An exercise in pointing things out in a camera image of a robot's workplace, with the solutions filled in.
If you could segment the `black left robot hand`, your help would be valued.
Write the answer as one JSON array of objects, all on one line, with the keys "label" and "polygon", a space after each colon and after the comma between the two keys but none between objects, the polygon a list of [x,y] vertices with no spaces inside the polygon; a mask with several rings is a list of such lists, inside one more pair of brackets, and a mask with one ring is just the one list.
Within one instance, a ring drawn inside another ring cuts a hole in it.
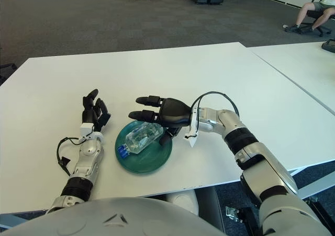
[{"label": "black left robot hand", "polygon": [[103,100],[98,98],[94,101],[97,95],[98,89],[94,89],[83,97],[82,123],[92,123],[94,131],[100,132],[102,127],[108,123],[111,114],[108,112]]}]

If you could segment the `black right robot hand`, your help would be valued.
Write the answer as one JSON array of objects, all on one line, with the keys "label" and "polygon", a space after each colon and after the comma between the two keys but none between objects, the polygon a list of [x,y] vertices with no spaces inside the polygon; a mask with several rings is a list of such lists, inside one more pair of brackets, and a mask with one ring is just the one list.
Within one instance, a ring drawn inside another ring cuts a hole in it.
[{"label": "black right robot hand", "polygon": [[138,97],[136,103],[159,108],[157,113],[151,110],[132,111],[128,117],[137,121],[157,123],[166,128],[159,140],[161,146],[171,142],[181,128],[187,127],[191,123],[192,110],[180,100],[150,95],[148,97]]}]

